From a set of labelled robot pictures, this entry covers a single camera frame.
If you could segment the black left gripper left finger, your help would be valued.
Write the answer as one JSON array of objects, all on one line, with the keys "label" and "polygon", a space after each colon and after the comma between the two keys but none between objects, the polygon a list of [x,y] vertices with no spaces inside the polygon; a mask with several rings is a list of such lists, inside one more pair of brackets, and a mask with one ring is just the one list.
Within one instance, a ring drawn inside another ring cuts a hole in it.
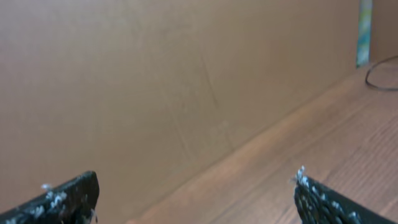
[{"label": "black left gripper left finger", "polygon": [[87,171],[1,214],[1,224],[90,224],[100,194],[96,172]]}]

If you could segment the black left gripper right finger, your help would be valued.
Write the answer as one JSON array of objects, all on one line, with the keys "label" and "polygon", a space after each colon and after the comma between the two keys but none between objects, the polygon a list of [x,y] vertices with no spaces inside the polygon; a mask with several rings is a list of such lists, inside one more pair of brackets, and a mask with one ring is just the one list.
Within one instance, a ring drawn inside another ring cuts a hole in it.
[{"label": "black left gripper right finger", "polygon": [[305,174],[294,177],[294,202],[302,224],[396,224]]}]

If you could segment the brown cardboard wall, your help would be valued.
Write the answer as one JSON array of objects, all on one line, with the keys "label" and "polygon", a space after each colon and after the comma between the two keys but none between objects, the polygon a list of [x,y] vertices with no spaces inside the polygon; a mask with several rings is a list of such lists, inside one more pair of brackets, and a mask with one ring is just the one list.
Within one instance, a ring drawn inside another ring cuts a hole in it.
[{"label": "brown cardboard wall", "polygon": [[1,210],[94,170],[100,223],[298,223],[308,175],[397,219],[397,94],[357,1],[2,1]]}]

